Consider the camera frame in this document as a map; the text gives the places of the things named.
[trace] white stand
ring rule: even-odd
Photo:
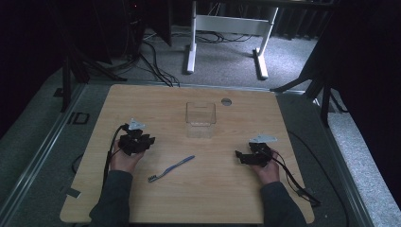
[[[267,79],[268,70],[265,63],[265,49],[268,44],[271,29],[274,25],[274,19],[277,14],[278,8],[270,8],[269,20],[253,20],[243,18],[219,17],[219,16],[206,16],[197,15],[197,2],[192,2],[192,41],[189,47],[189,58],[187,72],[192,74],[195,72],[195,57],[197,53],[197,44],[195,43],[197,30],[225,32],[225,33],[239,33],[247,35],[262,36],[262,44],[260,48],[256,48],[253,53],[258,63],[260,76],[262,79]]]

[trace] black sleeve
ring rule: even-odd
[[[265,227],[307,226],[300,208],[280,182],[265,184],[260,192]]]
[[[131,184],[130,173],[118,170],[109,172],[99,202],[89,214],[92,219],[90,227],[129,225]]]

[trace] metal stand leg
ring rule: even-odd
[[[269,10],[269,26],[266,28],[266,34],[263,36],[260,48],[256,48],[253,51],[253,56],[255,57],[255,62],[257,62],[258,64],[257,66],[259,68],[261,79],[267,79],[269,77],[264,54],[266,50],[266,45],[268,44],[268,40],[271,34],[271,29],[273,28],[274,20],[277,15],[277,10],[278,8],[271,8]]]
[[[65,58],[62,67],[62,107],[61,112],[67,110],[71,102],[71,65],[69,57]]]
[[[197,2],[192,2],[192,25],[191,25],[191,32],[192,32],[192,41],[191,45],[189,46],[189,57],[188,57],[188,65],[186,67],[186,71],[189,74],[193,74],[195,71],[195,57],[197,54],[197,44],[195,43],[196,33],[197,33]]]

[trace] gray carpet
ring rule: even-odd
[[[199,44],[195,73],[192,75],[184,72],[188,38],[175,37],[172,47],[161,43],[158,38],[148,41],[156,47],[159,67],[174,75],[182,84],[256,90],[267,90],[296,79],[316,43],[301,39],[288,41],[271,38],[266,52],[270,78],[259,80],[251,56],[252,49],[259,46],[261,38],[252,37],[243,43]],[[143,46],[142,53],[151,61],[152,55],[147,45]],[[138,61],[135,66],[130,71],[122,69],[117,73],[122,73],[121,77],[129,79],[126,82],[128,84],[155,82],[155,77],[151,73],[139,68],[146,67],[142,61]],[[90,114],[88,124],[64,126],[9,226],[72,226],[61,222],[59,218],[65,200],[64,188],[73,181],[71,164],[85,150],[108,89],[113,83],[104,76],[93,75],[74,108],[75,113]],[[306,82],[294,89],[304,91],[307,85]],[[58,87],[61,87],[61,71],[47,80],[0,143],[1,202],[4,202],[12,187],[18,182],[32,155],[45,139],[52,122],[59,116],[61,100],[59,97],[53,97]],[[286,126],[301,136],[316,153],[345,200],[346,212],[351,220],[350,226],[357,226],[339,177],[331,163],[332,157],[329,151],[331,148],[327,146],[327,136],[325,136],[330,131],[322,126],[317,114],[319,107],[313,104],[312,100],[294,94],[280,95],[278,101]],[[314,208],[316,219],[310,226],[345,226],[344,211],[316,161],[297,138],[291,135],[290,140],[306,187],[311,188],[316,197],[323,201],[322,206]]]

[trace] black mount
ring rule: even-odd
[[[252,154],[243,154],[238,150],[235,155],[241,164],[266,166],[271,160],[272,151],[266,143],[249,143]]]
[[[118,146],[127,154],[140,153],[150,148],[154,144],[155,137],[149,134],[142,134],[141,130],[129,130],[127,127],[123,128],[127,134],[120,136]]]

